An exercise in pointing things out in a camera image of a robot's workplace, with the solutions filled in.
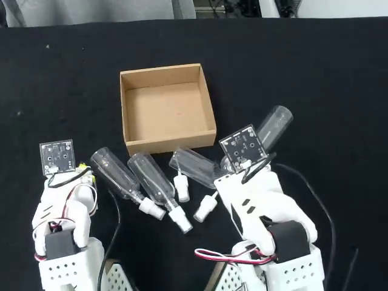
red and white wire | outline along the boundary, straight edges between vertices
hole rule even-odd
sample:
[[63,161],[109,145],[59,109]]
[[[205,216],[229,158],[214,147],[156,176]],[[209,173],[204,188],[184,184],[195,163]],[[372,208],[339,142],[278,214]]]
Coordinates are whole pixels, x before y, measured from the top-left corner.
[[56,225],[59,225],[61,222],[63,221],[68,221],[68,222],[72,222],[75,224],[75,221],[72,220],[72,219],[69,219],[69,218],[65,218],[65,217],[58,217],[58,218],[47,218],[43,221],[41,221],[33,230],[32,230],[32,238],[33,240],[36,239],[36,230],[38,229],[39,226],[41,226],[42,224],[44,223],[51,223],[51,222],[56,222]]
[[252,264],[252,265],[264,265],[271,261],[273,261],[276,257],[270,256],[265,259],[241,259],[240,256],[253,251],[247,250],[236,256],[226,256],[222,253],[214,252],[212,250],[207,249],[195,249],[194,254],[201,259],[207,259],[209,261],[218,261],[218,262],[226,262],[226,263],[235,263],[235,264]]

ventilation holes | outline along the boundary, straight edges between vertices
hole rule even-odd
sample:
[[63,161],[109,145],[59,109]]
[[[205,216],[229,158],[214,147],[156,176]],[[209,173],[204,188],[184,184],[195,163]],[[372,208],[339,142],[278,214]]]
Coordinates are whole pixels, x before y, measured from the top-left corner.
[[242,206],[245,206],[249,203],[250,199],[245,199],[244,202],[242,203]]
[[255,206],[251,206],[251,207],[249,207],[247,213],[248,213],[248,214],[251,214],[255,209],[256,209]]

circuit board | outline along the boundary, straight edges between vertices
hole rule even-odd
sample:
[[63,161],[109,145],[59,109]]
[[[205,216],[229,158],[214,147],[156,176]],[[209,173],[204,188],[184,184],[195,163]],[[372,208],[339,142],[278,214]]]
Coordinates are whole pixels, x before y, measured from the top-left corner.
[[43,175],[75,171],[73,140],[39,144]]
[[220,140],[219,144],[236,173],[255,165],[266,155],[253,125],[248,125],[227,136]]

open cardboard box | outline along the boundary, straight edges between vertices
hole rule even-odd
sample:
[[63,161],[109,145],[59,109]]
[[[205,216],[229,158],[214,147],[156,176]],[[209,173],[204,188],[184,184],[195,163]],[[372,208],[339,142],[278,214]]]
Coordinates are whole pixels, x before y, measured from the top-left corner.
[[121,72],[120,87],[130,155],[214,145],[216,123],[200,64]]

black surface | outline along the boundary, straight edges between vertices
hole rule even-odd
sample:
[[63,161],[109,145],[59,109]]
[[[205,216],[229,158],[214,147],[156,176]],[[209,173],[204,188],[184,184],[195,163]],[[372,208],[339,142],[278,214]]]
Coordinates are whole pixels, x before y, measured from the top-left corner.
[[[273,149],[316,188],[338,231],[330,290],[339,290],[353,255],[349,290],[379,289],[388,256],[386,149],[388,19],[150,21],[0,29],[0,229],[2,288],[39,290],[30,221],[43,188],[39,143],[70,139],[76,160],[102,146],[127,160],[121,128],[119,71],[200,62],[222,138],[277,104],[293,124]],[[221,148],[199,152],[220,160]],[[155,157],[169,178],[170,154]],[[318,204],[279,169],[286,193],[315,221],[324,264],[330,230]],[[114,204],[99,183],[92,234],[106,246],[116,226]],[[113,257],[141,291],[203,290],[214,263],[195,247],[228,252],[238,241],[224,207],[203,224],[191,217],[210,190],[191,182],[184,204],[194,229],[183,235],[121,201],[124,225]]]

